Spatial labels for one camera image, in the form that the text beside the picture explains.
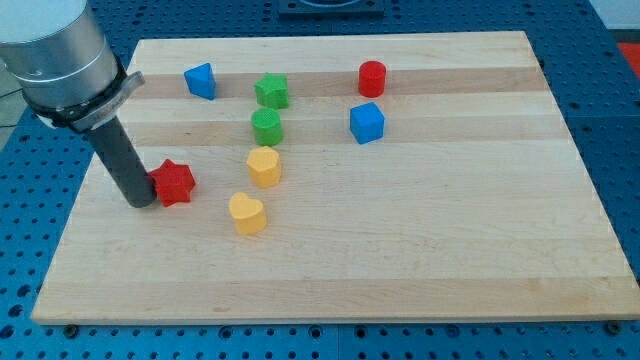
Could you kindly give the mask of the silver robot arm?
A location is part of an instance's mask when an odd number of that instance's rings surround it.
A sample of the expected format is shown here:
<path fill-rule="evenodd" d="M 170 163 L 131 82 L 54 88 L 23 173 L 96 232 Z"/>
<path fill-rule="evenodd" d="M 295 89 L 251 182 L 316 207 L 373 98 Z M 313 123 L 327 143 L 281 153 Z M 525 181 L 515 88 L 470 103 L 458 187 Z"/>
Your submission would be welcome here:
<path fill-rule="evenodd" d="M 126 73 L 87 0 L 1 0 L 1 60 L 50 127 L 95 130 L 144 84 Z"/>

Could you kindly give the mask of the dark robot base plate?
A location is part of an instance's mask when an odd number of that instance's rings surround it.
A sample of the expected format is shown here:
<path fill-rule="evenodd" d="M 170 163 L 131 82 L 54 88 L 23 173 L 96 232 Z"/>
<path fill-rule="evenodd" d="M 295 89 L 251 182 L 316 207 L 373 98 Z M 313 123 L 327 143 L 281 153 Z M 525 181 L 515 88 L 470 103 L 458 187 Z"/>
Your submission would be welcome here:
<path fill-rule="evenodd" d="M 385 0 L 277 0 L 280 18 L 305 16 L 382 16 Z"/>

